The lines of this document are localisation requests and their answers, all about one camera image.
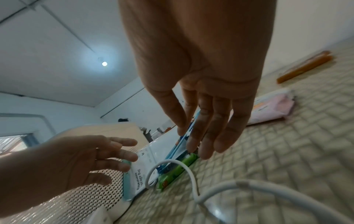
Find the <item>finger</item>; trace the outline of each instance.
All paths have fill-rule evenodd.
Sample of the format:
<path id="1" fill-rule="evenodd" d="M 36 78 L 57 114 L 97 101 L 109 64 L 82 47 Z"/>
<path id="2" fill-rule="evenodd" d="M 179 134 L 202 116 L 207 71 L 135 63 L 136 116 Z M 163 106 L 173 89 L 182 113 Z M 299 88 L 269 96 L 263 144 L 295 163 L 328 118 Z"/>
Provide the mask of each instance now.
<path id="1" fill-rule="evenodd" d="M 74 137 L 63 137 L 58 139 L 62 147 L 70 148 L 100 148 L 100 149 L 120 149 L 122 144 L 111 141 L 103 135 L 84 135 Z"/>
<path id="2" fill-rule="evenodd" d="M 198 154 L 202 159 L 209 159 L 213 155 L 214 141 L 228 123 L 231 101 L 225 98 L 214 97 L 213 110 L 213 118 L 198 150 Z"/>
<path id="3" fill-rule="evenodd" d="M 213 97 L 203 93 L 199 94 L 199 107 L 199 116 L 195 121 L 191 135 L 187 141 L 186 147 L 189 152 L 194 152 L 196 150 L 207 131 L 210 120 L 213 116 Z"/>
<path id="4" fill-rule="evenodd" d="M 179 103 L 172 90 L 155 91 L 146 88 L 149 93 L 157 100 L 165 114 L 178 126 L 184 127 L 187 122 L 182 105 Z"/>
<path id="5" fill-rule="evenodd" d="M 136 146 L 138 144 L 138 141 L 132 138 L 109 137 L 109 140 L 118 142 L 123 146 Z"/>
<path id="6" fill-rule="evenodd" d="M 135 162 L 138 160 L 138 155 L 134 152 L 130 152 L 124 149 L 121 150 L 97 150 L 96 159 L 108 159 L 117 158 L 125 159 L 130 162 Z"/>
<path id="7" fill-rule="evenodd" d="M 253 102 L 254 96 L 232 101 L 233 115 L 226 128 L 216 138 L 215 151 L 224 152 L 237 141 L 250 118 Z"/>
<path id="8" fill-rule="evenodd" d="M 112 179 L 110 176 L 107 176 L 106 174 L 103 173 L 89 173 L 84 185 L 90 185 L 93 183 L 99 184 L 99 185 L 108 185 L 112 182 Z"/>
<path id="9" fill-rule="evenodd" d="M 91 171 L 103 169 L 128 172 L 130 170 L 130 166 L 127 163 L 123 163 L 115 159 L 98 159 L 95 161 L 95 167 Z"/>
<path id="10" fill-rule="evenodd" d="M 179 136 L 183 136 L 191 123 L 195 110 L 198 107 L 198 92 L 197 91 L 189 91 L 182 88 L 182 94 L 185 99 L 184 103 L 184 112 L 187 117 L 187 123 L 184 127 L 178 127 L 177 133 Z"/>

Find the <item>ceiling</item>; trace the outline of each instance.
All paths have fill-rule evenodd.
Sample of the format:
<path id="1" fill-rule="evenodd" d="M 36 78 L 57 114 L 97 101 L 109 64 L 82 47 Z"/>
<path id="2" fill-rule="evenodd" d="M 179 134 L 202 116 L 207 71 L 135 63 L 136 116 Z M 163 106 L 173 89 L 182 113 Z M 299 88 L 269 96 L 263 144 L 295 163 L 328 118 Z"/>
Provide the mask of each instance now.
<path id="1" fill-rule="evenodd" d="M 0 92 L 96 106 L 137 77 L 117 0 L 37 1 L 0 24 L 0 52 Z"/>

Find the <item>charging cable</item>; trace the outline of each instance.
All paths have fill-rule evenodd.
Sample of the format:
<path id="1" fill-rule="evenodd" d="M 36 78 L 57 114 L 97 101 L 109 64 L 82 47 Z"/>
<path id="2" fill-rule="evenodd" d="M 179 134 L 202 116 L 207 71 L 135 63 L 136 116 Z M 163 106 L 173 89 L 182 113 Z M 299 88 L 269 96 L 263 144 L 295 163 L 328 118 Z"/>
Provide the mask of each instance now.
<path id="1" fill-rule="evenodd" d="M 259 181 L 259 180 L 230 180 L 219 183 L 211 188 L 209 188 L 205 193 L 199 195 L 197 190 L 197 182 L 195 181 L 195 177 L 192 171 L 187 167 L 187 165 L 183 164 L 181 161 L 175 159 L 167 159 L 157 163 L 147 174 L 145 180 L 145 187 L 150 189 L 152 188 L 156 181 L 149 185 L 149 179 L 152 172 L 160 165 L 165 163 L 175 163 L 182 166 L 188 173 L 189 177 L 192 181 L 192 194 L 193 199 L 197 204 L 204 203 L 210 197 L 223 192 L 225 190 L 231 189 L 242 189 L 242 190 L 256 190 L 264 193 L 274 194 L 275 196 L 287 199 L 294 203 L 295 205 L 301 206 L 305 209 L 310 210 L 319 218 L 323 218 L 327 220 L 329 223 L 336 224 L 354 224 L 354 222 L 348 217 L 342 215 L 341 213 L 327 207 L 326 205 L 312 199 L 309 196 L 306 196 L 300 192 L 292 190 L 290 188 L 280 186 L 277 184 L 273 184 L 270 182 Z"/>

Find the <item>orange object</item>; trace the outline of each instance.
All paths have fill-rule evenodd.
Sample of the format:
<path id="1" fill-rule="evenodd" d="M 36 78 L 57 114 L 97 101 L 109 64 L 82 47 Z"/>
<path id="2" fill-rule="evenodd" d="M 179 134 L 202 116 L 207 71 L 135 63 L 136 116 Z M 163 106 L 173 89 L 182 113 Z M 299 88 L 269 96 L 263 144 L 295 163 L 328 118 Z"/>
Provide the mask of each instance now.
<path id="1" fill-rule="evenodd" d="M 317 66 L 320 66 L 332 60 L 333 57 L 330 54 L 330 51 L 322 51 L 321 53 L 318 53 L 317 55 L 307 59 L 306 61 L 288 69 L 284 73 L 280 74 L 279 78 L 277 78 L 277 83 L 283 83 L 289 79 L 292 79 L 298 75 L 301 75 L 304 72 L 307 72 L 311 69 L 316 68 Z"/>

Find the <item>palm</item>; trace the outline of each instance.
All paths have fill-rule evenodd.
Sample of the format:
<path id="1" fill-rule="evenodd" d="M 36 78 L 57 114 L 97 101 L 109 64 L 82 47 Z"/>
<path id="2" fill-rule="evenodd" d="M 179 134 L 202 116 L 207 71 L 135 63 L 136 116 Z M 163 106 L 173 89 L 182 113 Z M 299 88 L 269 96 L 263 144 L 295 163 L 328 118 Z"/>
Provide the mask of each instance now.
<path id="1" fill-rule="evenodd" d="M 228 149 L 241 135 L 252 110 L 270 43 L 275 1 L 119 3 L 141 80 L 180 135 L 197 106 L 201 109 L 187 149 L 194 151 L 203 137 L 199 148 L 203 159 Z M 185 98 L 184 109 L 172 91 L 177 82 Z"/>

